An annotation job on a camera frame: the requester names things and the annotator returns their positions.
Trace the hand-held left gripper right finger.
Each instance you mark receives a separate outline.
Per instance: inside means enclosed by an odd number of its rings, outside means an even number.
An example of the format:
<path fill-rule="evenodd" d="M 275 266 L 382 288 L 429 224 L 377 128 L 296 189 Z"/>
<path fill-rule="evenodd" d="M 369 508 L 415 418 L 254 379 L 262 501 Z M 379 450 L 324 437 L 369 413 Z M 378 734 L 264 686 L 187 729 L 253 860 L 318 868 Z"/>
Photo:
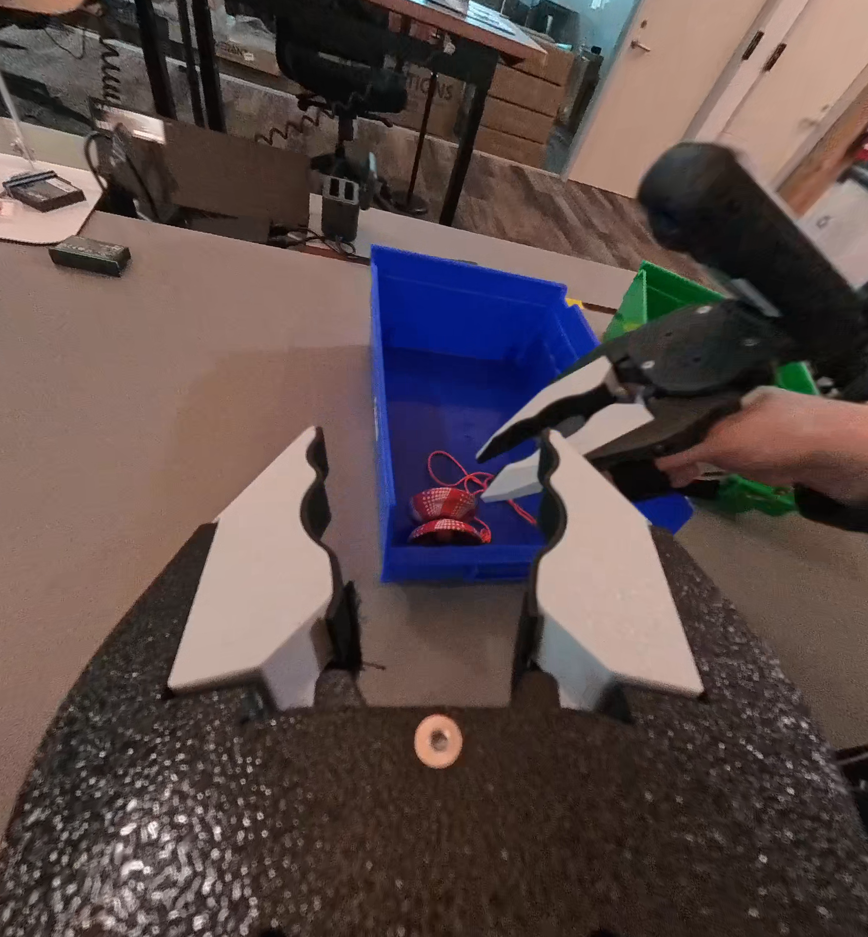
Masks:
<path fill-rule="evenodd" d="M 529 663 L 564 709 L 624 688 L 704 694 L 650 523 L 557 432 L 542 435 L 545 547 L 529 580 Z"/>

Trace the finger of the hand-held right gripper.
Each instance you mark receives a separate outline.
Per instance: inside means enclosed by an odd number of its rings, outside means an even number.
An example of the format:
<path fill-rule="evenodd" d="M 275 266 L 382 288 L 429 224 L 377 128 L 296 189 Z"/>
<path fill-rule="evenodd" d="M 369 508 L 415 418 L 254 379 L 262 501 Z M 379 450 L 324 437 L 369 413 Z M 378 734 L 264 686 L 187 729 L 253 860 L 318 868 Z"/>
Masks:
<path fill-rule="evenodd" d="M 485 463 L 572 418 L 586 420 L 607 406 L 625 402 L 627 389 L 613 363 L 606 357 L 589 360 L 552 381 L 524 404 L 487 439 L 477 452 L 477 462 Z"/>
<path fill-rule="evenodd" d="M 654 422 L 655 417 L 643 403 L 612 404 L 589 417 L 569 433 L 569 444 L 587 455 L 628 433 Z M 482 493 L 483 503 L 515 500 L 541 492 L 540 452 L 512 462 L 501 469 Z"/>

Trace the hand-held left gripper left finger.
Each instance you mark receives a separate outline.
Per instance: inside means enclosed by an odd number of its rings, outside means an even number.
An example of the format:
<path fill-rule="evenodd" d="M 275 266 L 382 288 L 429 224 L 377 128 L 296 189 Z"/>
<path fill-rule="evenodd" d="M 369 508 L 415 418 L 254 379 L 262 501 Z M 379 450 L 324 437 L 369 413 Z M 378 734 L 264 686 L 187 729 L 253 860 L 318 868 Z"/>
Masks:
<path fill-rule="evenodd" d="M 322 428 L 306 428 L 218 515 L 168 677 L 173 694 L 258 683 L 309 709 L 334 649 L 338 562 Z"/>

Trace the green plastic bin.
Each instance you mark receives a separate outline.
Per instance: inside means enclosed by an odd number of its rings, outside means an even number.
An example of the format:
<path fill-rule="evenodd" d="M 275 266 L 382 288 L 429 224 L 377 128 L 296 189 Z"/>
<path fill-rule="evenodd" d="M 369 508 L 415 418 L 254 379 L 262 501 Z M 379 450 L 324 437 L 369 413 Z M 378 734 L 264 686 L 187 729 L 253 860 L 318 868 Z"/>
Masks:
<path fill-rule="evenodd" d="M 721 299 L 713 289 L 656 264 L 643 262 L 602 341 L 606 343 L 684 307 L 705 306 Z M 609 474 L 618 489 L 633 502 L 677 495 L 710 501 L 730 514 L 757 510 L 780 517 L 797 510 L 791 489 L 764 485 L 735 474 L 703 472 L 683 487 L 672 486 L 666 476 L 648 462 L 626 463 L 610 469 Z"/>

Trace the blue plastic bin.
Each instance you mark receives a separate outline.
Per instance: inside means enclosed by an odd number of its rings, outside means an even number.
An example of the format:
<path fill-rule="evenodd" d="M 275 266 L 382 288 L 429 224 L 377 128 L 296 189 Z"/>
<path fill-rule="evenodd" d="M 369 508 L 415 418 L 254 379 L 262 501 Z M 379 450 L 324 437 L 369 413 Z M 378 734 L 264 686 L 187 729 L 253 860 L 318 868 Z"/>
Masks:
<path fill-rule="evenodd" d="M 487 439 L 599 341 L 562 284 L 378 244 L 370 269 L 381 580 L 524 580 L 544 541 L 508 504 L 478 511 L 489 545 L 418 546 L 408 503 L 432 486 L 431 452 L 476 470 Z"/>

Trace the white desk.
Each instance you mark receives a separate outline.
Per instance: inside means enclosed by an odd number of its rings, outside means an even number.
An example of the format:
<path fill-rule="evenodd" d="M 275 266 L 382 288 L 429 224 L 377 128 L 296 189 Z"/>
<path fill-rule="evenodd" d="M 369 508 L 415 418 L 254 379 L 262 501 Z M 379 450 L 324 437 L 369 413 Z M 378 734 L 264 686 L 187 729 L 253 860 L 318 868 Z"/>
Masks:
<path fill-rule="evenodd" d="M 521 584 L 381 585 L 366 266 L 93 214 L 121 278 L 0 242 L 0 840 L 78 675 L 201 524 L 310 425 L 370 705 L 509 701 Z M 868 538 L 698 507 L 679 541 L 837 750 L 868 746 Z"/>

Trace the long wooden desk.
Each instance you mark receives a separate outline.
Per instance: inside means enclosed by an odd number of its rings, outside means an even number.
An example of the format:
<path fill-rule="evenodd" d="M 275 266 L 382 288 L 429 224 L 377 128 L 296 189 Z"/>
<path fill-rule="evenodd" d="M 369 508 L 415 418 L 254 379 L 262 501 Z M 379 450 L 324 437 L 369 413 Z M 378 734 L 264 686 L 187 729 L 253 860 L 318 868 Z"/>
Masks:
<path fill-rule="evenodd" d="M 545 51 L 521 27 L 492 9 L 469 2 L 464 13 L 440 2 L 364 2 L 379 12 L 371 19 L 344 11 L 338 2 L 264 2 L 277 25 L 293 25 L 320 52 L 351 45 L 354 52 L 389 56 L 417 64 L 432 75 L 463 81 L 473 90 L 440 211 L 440 225 L 451 227 L 474 152 L 488 92 L 500 63 L 542 61 Z M 183 64 L 194 121 L 227 132 L 218 71 L 217 42 L 210 2 L 175 2 Z"/>

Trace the person's right hand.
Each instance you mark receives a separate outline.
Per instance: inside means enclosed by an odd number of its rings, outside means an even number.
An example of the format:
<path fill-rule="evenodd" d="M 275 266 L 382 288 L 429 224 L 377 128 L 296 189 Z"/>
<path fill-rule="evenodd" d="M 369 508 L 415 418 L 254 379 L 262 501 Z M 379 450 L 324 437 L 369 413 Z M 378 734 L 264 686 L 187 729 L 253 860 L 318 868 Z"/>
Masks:
<path fill-rule="evenodd" d="M 835 401 L 759 388 L 737 412 L 715 423 L 702 441 L 662 456 L 655 466 L 674 487 L 693 482 L 703 467 L 768 486 L 795 487 L 808 480 L 822 451 L 837 438 L 838 418 L 828 406 Z"/>

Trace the cardboard box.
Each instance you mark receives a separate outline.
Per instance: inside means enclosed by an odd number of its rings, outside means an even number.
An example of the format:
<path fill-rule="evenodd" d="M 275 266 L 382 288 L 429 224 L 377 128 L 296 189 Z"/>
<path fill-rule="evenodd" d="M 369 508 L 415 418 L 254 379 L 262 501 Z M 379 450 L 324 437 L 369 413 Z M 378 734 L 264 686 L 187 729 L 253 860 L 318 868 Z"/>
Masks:
<path fill-rule="evenodd" d="M 508 65 L 497 65 L 488 97 L 524 108 L 528 111 L 557 117 L 567 90 L 567 79 L 556 84 Z"/>
<path fill-rule="evenodd" d="M 545 146 L 555 127 L 557 112 L 533 111 L 510 101 L 488 97 L 481 126 L 507 136 Z"/>
<path fill-rule="evenodd" d="M 547 142 L 537 143 L 485 126 L 480 127 L 474 144 L 477 152 L 537 170 L 545 170 L 547 146 Z"/>

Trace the white door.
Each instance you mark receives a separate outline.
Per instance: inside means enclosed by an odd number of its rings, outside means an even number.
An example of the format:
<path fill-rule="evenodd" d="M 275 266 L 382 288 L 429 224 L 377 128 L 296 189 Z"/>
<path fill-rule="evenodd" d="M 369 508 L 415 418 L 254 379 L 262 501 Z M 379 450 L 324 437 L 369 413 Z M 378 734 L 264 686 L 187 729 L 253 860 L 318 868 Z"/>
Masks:
<path fill-rule="evenodd" d="M 689 135 L 780 182 L 867 66 L 868 1 L 769 2 Z"/>
<path fill-rule="evenodd" d="M 568 181 L 633 198 L 680 142 L 762 1 L 644 1 L 628 20 L 571 148 Z"/>

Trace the black power adapter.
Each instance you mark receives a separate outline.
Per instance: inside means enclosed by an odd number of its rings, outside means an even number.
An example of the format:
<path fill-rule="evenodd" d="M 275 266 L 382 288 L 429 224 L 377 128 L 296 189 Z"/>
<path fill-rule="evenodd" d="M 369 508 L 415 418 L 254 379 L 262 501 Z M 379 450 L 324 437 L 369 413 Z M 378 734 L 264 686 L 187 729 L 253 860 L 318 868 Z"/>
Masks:
<path fill-rule="evenodd" d="M 357 182 L 336 176 L 323 179 L 321 227 L 323 237 L 344 244 L 356 240 L 361 207 Z"/>

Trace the black object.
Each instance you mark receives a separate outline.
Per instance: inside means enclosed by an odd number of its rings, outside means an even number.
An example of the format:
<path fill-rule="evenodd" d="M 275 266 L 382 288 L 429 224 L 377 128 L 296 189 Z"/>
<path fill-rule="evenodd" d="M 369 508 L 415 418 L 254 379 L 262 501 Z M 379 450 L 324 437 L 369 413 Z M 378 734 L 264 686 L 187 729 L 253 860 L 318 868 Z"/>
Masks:
<path fill-rule="evenodd" d="M 127 246 L 80 235 L 50 245 L 48 253 L 57 266 L 114 278 L 121 277 L 131 261 Z"/>

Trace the black office chair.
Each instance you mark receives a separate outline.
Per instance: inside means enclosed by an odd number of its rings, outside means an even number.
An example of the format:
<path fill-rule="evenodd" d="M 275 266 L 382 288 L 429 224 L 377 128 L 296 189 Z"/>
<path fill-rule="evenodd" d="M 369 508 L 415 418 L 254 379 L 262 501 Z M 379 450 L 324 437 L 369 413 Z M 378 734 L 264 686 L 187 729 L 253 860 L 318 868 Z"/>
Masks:
<path fill-rule="evenodd" d="M 276 63 L 302 88 L 299 110 L 317 110 L 336 123 L 334 151 L 311 158 L 311 169 L 324 181 L 355 184 L 363 209 L 379 189 L 376 160 L 346 146 L 357 121 L 391 125 L 407 104 L 404 75 L 386 64 L 384 20 L 364 2 L 278 2 L 275 11 Z"/>

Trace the black box device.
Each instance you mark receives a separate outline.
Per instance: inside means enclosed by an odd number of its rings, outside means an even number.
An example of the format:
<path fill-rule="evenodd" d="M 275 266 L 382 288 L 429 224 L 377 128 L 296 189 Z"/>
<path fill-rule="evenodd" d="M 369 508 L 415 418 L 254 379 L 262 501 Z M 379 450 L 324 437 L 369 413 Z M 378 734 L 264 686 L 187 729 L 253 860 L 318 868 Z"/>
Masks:
<path fill-rule="evenodd" d="M 167 120 L 135 133 L 129 116 L 102 122 L 84 142 L 113 211 L 260 244 L 308 232 L 306 156 Z"/>

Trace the wooden post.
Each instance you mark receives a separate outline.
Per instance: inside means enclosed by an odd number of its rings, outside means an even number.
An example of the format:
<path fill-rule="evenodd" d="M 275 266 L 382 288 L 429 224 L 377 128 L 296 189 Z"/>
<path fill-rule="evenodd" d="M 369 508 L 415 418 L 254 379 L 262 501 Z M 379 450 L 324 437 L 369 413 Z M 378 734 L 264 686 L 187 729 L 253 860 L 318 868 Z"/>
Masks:
<path fill-rule="evenodd" d="M 826 115 L 823 127 L 795 158 L 779 183 L 779 197 L 802 217 L 849 168 L 868 133 L 868 65 Z"/>

